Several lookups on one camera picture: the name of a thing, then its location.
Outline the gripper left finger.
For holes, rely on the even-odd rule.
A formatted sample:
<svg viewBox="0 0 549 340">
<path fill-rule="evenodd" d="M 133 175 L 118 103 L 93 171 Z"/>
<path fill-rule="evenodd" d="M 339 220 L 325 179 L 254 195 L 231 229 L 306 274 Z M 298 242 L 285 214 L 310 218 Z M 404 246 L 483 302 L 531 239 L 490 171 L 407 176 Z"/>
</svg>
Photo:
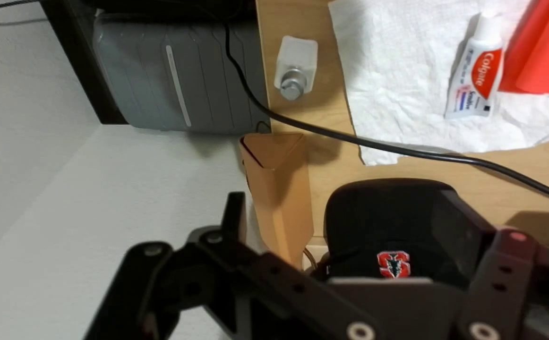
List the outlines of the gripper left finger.
<svg viewBox="0 0 549 340">
<path fill-rule="evenodd" d="M 233 340 L 380 340 L 375 318 L 329 286 L 240 240 L 246 196 L 227 196 L 220 224 L 178 250 L 131 246 L 84 340 L 169 340 L 182 312 L 203 307 Z"/>
</svg>

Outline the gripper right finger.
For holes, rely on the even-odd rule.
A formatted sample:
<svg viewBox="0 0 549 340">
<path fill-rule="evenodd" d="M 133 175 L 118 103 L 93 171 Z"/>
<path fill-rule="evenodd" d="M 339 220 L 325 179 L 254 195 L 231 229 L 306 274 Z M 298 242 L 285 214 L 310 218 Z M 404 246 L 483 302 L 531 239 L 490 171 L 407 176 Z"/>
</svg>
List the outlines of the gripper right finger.
<svg viewBox="0 0 549 340">
<path fill-rule="evenodd" d="M 453 340 L 549 340 L 549 247 L 495 229 L 453 189 L 434 201 L 433 234 L 468 279 Z"/>
</svg>

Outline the small white bottle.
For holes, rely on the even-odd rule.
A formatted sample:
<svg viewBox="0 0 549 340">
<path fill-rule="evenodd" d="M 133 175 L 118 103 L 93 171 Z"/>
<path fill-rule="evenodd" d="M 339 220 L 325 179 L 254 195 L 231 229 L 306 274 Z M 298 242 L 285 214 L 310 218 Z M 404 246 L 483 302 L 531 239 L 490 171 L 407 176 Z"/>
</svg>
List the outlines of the small white bottle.
<svg viewBox="0 0 549 340">
<path fill-rule="evenodd" d="M 295 101 L 313 90 L 317 60 L 316 41 L 292 36 L 282 38 L 273 84 L 284 99 Z"/>
</svg>

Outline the triangular cardboard box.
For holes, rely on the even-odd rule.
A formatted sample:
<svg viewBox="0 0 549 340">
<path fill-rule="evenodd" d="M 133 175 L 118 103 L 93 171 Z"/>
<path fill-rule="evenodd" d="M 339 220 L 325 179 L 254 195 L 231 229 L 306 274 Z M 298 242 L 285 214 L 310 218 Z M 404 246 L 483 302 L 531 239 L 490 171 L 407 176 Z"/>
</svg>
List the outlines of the triangular cardboard box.
<svg viewBox="0 0 549 340">
<path fill-rule="evenodd" d="M 239 147 L 262 241 L 300 269 L 314 235 L 306 137 L 252 133 Z"/>
</svg>

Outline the black cap with red emblem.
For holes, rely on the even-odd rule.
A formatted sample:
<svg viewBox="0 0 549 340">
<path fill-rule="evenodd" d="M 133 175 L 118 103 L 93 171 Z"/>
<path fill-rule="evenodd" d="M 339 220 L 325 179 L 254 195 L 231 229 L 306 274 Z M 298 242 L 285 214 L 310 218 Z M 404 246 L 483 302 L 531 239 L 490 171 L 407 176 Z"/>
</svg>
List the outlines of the black cap with red emblem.
<svg viewBox="0 0 549 340">
<path fill-rule="evenodd" d="M 326 203 L 324 279 L 428 278 L 464 289 L 469 279 L 435 237 L 447 184 L 412 178 L 364 180 L 336 189 Z"/>
</svg>

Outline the white toothpaste tube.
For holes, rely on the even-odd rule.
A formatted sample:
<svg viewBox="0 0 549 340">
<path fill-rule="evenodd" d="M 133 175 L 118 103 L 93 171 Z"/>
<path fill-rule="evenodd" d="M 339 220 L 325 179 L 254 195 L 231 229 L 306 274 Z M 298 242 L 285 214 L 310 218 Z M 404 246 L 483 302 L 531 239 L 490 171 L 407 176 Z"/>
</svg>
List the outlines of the white toothpaste tube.
<svg viewBox="0 0 549 340">
<path fill-rule="evenodd" d="M 452 76 L 445 118 L 490 116 L 503 68 L 500 17 L 494 11 L 483 11 Z"/>
</svg>

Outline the grey ribbed appliance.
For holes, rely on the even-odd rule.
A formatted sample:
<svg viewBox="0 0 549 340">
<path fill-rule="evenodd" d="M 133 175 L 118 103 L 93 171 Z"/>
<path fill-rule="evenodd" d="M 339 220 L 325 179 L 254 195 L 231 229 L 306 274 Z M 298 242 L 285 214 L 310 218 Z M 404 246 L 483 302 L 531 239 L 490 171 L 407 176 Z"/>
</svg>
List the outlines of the grey ribbed appliance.
<svg viewBox="0 0 549 340">
<path fill-rule="evenodd" d="M 245 134 L 268 122 L 247 97 L 219 23 L 132 21 L 101 14 L 93 50 L 115 104 L 137 128 Z"/>
</svg>

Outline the white paper towel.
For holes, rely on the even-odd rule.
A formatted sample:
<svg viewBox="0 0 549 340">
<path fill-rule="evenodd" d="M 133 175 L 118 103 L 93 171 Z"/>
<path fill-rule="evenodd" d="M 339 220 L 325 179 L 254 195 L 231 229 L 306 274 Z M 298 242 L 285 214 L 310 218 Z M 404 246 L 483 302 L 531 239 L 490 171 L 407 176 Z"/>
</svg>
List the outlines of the white paper towel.
<svg viewBox="0 0 549 340">
<path fill-rule="evenodd" d="M 482 11 L 507 44 L 531 0 L 334 0 L 328 4 L 359 137 L 434 152 L 549 142 L 549 94 L 495 95 L 492 113 L 447 119 L 450 79 Z"/>
</svg>

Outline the red plastic object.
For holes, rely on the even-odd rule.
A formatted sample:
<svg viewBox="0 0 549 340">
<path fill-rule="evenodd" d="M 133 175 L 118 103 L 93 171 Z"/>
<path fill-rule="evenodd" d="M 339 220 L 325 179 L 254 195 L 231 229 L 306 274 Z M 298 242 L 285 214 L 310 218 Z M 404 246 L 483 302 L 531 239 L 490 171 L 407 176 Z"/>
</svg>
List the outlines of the red plastic object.
<svg viewBox="0 0 549 340">
<path fill-rule="evenodd" d="M 509 41 L 499 90 L 549 94 L 549 0 L 529 0 Z"/>
</svg>

